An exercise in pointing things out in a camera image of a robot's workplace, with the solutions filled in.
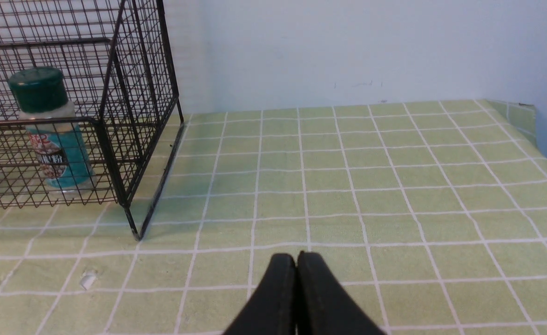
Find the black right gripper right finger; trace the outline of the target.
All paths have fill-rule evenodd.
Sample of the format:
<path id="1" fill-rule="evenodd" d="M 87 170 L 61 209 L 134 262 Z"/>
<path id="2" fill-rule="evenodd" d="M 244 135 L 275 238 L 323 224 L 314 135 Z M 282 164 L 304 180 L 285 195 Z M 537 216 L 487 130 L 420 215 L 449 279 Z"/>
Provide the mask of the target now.
<path id="1" fill-rule="evenodd" d="M 319 253 L 297 257 L 299 335 L 384 335 L 356 304 Z"/>

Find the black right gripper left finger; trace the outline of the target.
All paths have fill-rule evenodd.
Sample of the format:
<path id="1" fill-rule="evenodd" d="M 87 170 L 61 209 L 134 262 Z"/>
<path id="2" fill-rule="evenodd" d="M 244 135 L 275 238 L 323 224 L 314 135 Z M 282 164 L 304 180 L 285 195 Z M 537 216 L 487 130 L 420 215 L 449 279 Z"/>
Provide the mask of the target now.
<path id="1" fill-rule="evenodd" d="M 294 335 L 296 263 L 275 253 L 252 296 L 224 331 L 225 335 Z"/>

